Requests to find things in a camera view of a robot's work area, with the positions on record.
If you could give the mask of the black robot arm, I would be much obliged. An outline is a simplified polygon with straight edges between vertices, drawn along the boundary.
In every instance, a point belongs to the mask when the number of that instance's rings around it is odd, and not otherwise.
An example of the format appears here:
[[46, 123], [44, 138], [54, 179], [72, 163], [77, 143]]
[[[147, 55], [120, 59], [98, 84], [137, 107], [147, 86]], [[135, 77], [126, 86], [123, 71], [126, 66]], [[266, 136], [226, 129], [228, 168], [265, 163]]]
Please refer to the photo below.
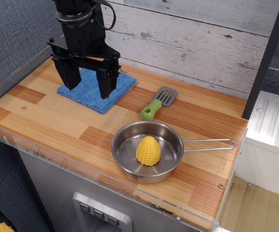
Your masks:
[[95, 71], [102, 99], [107, 99], [117, 87], [122, 73], [120, 53], [105, 42], [105, 27], [101, 6], [111, 7], [104, 0], [57, 0], [56, 19], [63, 38], [49, 38], [52, 59], [64, 85], [74, 89], [81, 82], [80, 68]]

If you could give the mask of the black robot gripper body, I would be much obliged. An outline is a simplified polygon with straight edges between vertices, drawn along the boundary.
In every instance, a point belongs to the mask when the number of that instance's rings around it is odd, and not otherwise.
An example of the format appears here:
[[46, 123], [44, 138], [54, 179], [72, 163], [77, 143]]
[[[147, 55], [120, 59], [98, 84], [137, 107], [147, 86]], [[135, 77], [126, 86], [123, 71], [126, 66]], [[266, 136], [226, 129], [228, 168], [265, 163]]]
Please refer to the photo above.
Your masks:
[[55, 64], [95, 64], [90, 58], [102, 58], [118, 64], [120, 53], [105, 43], [107, 30], [102, 18], [58, 18], [64, 38], [50, 38]]

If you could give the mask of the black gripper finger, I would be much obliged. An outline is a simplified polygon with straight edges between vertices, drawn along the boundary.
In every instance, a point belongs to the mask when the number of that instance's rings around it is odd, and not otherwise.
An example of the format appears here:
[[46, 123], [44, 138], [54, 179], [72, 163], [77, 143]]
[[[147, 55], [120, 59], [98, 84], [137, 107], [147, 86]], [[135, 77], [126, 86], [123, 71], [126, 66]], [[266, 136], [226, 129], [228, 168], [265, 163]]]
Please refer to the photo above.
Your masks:
[[96, 70], [99, 91], [102, 99], [107, 99], [117, 87], [117, 78], [122, 74], [120, 65], [102, 64]]
[[62, 79], [64, 85], [72, 90], [81, 82], [81, 76], [78, 66], [73, 64], [69, 59], [61, 59], [55, 55], [52, 56], [55, 67]]

